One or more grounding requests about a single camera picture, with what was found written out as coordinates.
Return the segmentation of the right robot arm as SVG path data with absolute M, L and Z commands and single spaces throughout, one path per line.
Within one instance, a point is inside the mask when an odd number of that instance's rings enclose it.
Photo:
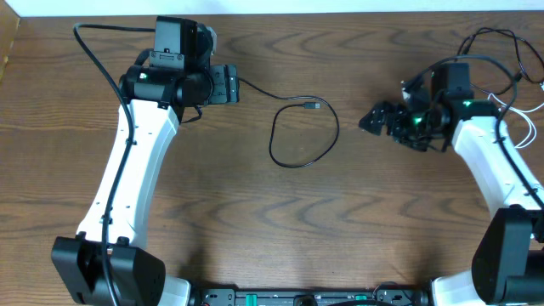
M 543 302 L 543 187 L 509 138 L 503 112 L 475 99 L 469 66 L 462 62 L 428 69 L 402 86 L 403 103 L 383 101 L 360 119 L 361 129 L 386 133 L 425 152 L 435 140 L 467 164 L 490 212 L 490 225 L 468 270 L 432 280 L 419 305 L 531 305 Z

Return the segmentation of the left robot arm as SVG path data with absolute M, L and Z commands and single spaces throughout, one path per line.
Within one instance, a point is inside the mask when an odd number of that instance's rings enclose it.
M 167 274 L 147 252 L 150 207 L 167 149 L 184 112 L 234 104 L 234 65 L 213 65 L 213 28 L 160 16 L 155 42 L 111 84 L 120 101 L 116 137 L 96 196 L 73 237 L 58 237 L 51 259 L 81 305 L 193 305 L 189 281 Z

